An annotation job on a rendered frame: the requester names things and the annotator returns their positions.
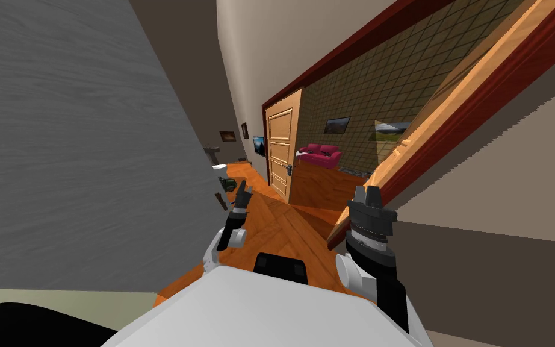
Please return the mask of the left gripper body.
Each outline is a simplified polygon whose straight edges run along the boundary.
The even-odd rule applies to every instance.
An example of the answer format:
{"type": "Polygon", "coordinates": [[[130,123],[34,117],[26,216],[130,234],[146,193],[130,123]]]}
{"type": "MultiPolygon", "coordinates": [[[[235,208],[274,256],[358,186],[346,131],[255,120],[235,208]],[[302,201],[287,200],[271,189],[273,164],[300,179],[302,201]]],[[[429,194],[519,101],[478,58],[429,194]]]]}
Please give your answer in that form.
{"type": "Polygon", "coordinates": [[[233,202],[233,213],[246,213],[252,194],[250,192],[237,192],[233,202]]]}

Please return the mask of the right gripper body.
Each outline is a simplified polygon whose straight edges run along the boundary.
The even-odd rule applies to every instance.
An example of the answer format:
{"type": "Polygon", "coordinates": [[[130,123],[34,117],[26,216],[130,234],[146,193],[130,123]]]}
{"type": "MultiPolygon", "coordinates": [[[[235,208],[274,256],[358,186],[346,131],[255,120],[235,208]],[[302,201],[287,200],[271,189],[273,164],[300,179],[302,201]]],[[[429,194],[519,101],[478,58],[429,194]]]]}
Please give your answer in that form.
{"type": "Polygon", "coordinates": [[[376,234],[392,234],[397,212],[380,205],[366,205],[361,202],[349,201],[350,228],[367,230],[376,234]]]}

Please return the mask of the red sofa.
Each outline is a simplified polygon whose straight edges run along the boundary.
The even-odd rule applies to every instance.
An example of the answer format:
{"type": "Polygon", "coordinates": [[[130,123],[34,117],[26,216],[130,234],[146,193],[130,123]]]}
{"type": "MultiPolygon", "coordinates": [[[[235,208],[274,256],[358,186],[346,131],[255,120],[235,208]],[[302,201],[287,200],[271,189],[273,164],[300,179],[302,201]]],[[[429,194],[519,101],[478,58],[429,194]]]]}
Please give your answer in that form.
{"type": "Polygon", "coordinates": [[[307,146],[302,147],[297,152],[299,155],[297,159],[299,162],[306,162],[326,169],[333,169],[340,161],[341,151],[335,145],[321,145],[309,143],[307,146]]]}

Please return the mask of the panelled wooden door leaf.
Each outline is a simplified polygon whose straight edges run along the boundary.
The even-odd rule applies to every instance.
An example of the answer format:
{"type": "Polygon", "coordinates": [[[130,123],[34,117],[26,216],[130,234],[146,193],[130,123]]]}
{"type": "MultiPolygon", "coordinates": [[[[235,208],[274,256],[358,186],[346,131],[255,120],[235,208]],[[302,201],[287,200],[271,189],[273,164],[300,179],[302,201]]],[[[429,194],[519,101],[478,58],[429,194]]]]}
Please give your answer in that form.
{"type": "Polygon", "coordinates": [[[287,175],[283,165],[291,164],[294,170],[302,92],[303,90],[299,89],[264,109],[268,180],[271,187],[286,203],[291,197],[292,176],[287,175]]]}

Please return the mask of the mountain landscape picture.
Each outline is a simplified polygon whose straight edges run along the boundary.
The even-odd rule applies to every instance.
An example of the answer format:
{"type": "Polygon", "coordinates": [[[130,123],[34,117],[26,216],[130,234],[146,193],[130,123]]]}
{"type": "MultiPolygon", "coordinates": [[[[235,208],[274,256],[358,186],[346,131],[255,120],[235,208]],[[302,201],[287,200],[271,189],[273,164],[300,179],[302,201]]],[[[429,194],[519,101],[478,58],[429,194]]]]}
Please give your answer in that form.
{"type": "Polygon", "coordinates": [[[370,141],[398,142],[402,134],[410,126],[411,122],[383,123],[374,121],[374,130],[370,135],[370,141]]]}

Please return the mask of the dark landscape picture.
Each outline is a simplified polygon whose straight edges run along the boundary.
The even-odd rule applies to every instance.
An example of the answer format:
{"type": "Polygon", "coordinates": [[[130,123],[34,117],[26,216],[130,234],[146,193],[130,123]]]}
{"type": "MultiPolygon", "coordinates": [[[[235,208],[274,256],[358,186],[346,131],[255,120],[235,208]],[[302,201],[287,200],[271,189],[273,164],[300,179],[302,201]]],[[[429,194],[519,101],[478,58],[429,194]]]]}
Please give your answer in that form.
{"type": "Polygon", "coordinates": [[[350,117],[327,120],[324,134],[344,134],[349,124],[350,117]]]}

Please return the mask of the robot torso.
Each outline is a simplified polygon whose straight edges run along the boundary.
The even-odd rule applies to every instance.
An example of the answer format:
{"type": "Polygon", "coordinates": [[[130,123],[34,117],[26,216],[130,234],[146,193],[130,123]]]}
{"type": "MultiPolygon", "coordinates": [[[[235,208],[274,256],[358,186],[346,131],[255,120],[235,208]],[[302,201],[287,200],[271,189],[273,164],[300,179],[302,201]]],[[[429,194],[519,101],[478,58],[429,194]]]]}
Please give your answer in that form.
{"type": "Polygon", "coordinates": [[[101,347],[433,347],[357,296],[219,266],[101,347]]]}

